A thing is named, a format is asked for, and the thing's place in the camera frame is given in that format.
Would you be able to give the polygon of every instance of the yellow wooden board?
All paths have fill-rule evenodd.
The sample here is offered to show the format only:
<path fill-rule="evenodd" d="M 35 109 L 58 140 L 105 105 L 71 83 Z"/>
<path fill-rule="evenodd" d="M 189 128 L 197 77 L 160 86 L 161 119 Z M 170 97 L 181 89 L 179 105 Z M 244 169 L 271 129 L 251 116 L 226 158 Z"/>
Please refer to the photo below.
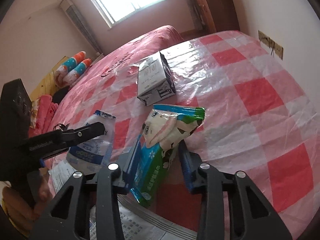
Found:
<path fill-rule="evenodd" d="M 51 70 L 50 72 L 40 81 L 37 85 L 36 89 L 30 94 L 31 101 L 36 100 L 42 95 L 49 94 L 53 96 L 55 92 L 59 90 L 53 80 L 53 72 L 57 70 L 57 68 L 67 61 L 69 57 L 63 57 Z"/>

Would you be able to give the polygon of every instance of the plastic bag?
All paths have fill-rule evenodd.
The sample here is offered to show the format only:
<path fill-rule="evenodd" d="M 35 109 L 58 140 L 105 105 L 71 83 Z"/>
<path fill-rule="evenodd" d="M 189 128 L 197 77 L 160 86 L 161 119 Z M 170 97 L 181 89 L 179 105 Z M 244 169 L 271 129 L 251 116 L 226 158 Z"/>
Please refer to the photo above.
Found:
<path fill-rule="evenodd" d="M 142 206 L 150 205 L 176 155 L 176 146 L 201 125 L 204 111 L 201 107 L 154 105 L 142 126 L 142 156 L 131 189 Z"/>
<path fill-rule="evenodd" d="M 106 166 L 112 153 L 116 117 L 97 110 L 83 125 L 95 122 L 104 124 L 105 134 L 70 147 L 66 157 L 77 171 L 85 175 L 97 173 L 101 167 Z"/>

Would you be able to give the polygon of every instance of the checkered tablecloth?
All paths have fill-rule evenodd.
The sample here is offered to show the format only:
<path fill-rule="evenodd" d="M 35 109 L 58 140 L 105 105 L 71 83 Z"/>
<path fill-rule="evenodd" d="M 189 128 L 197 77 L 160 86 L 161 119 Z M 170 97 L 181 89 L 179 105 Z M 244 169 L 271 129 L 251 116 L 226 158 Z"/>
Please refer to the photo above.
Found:
<path fill-rule="evenodd" d="M 151 110 L 136 98 L 138 69 L 130 64 L 141 58 L 139 49 L 93 66 L 66 95 L 51 129 L 60 122 L 79 127 L 99 109 L 117 117 L 112 159 L 132 146 Z M 203 125 L 186 140 L 189 150 L 220 171 L 245 171 L 297 238 L 320 206 L 319 115 L 300 86 L 257 40 L 236 31 L 162 52 L 177 95 L 161 103 L 206 108 Z M 178 161 L 169 173 L 152 208 L 197 230 L 200 197 L 188 194 Z"/>

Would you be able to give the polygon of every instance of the bed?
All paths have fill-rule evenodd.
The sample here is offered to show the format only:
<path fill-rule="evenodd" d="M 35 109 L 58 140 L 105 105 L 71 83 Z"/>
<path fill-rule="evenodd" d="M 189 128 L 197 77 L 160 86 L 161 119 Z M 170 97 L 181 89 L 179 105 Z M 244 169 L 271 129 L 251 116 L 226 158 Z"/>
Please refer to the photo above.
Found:
<path fill-rule="evenodd" d="M 151 110 L 136 98 L 138 69 L 131 64 L 162 50 L 177 94 L 161 103 L 206 108 L 203 125 L 186 140 L 189 150 L 220 171 L 245 171 L 298 238 L 320 206 L 319 115 L 254 38 L 226 31 L 181 41 L 167 26 L 103 58 L 66 95 L 49 130 L 58 123 L 80 127 L 97 109 L 113 114 L 116 160 L 132 146 Z M 151 209 L 196 231 L 200 201 L 188 194 L 175 160 Z"/>

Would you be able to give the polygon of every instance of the hand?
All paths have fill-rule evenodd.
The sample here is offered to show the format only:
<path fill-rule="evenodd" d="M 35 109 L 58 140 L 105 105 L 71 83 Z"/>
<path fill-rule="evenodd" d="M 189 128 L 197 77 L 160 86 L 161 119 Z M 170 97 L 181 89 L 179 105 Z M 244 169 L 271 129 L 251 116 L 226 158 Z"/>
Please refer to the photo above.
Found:
<path fill-rule="evenodd" d="M 32 229 L 34 221 L 40 217 L 47 203 L 52 199 L 47 183 L 49 178 L 48 169 L 41 168 L 39 170 L 42 176 L 42 182 L 39 188 L 40 200 L 33 209 L 14 189 L 5 187 L 2 191 L 3 200 L 7 207 L 9 217 L 18 228 L 27 232 Z"/>

